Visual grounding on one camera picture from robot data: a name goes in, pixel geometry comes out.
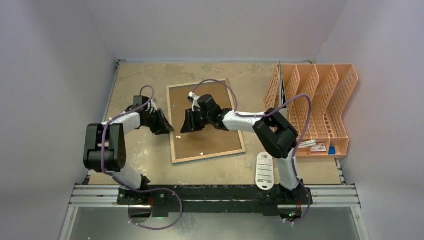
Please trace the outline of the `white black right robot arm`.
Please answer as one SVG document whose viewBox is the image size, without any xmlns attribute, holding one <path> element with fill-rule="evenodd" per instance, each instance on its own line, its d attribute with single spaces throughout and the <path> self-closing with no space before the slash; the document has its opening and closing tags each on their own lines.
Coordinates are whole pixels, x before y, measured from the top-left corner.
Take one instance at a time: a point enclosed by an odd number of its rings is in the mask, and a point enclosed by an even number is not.
<svg viewBox="0 0 424 240">
<path fill-rule="evenodd" d="M 256 134 L 265 151 L 277 162 L 282 200 L 292 204 L 300 198 L 301 178 L 295 156 L 299 133 L 279 110 L 237 113 L 231 108 L 221 108 L 210 94 L 197 96 L 193 92 L 189 93 L 188 100 L 192 107 L 185 111 L 182 134 L 201 131 L 207 125 L 222 131 Z"/>
</svg>

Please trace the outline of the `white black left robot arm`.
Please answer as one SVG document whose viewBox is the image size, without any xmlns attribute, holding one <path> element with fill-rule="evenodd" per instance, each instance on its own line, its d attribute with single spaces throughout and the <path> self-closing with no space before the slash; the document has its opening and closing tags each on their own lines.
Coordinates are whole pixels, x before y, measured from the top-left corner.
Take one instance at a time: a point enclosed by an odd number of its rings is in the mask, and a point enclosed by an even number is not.
<svg viewBox="0 0 424 240">
<path fill-rule="evenodd" d="M 119 115 L 86 127 L 83 164 L 86 169 L 102 173 L 115 180 L 138 205 L 146 203 L 150 193 L 150 180 L 127 164 L 125 135 L 141 127 L 149 128 L 154 135 L 168 135 L 174 131 L 162 109 L 154 99 L 135 95 L 133 103 Z"/>
</svg>

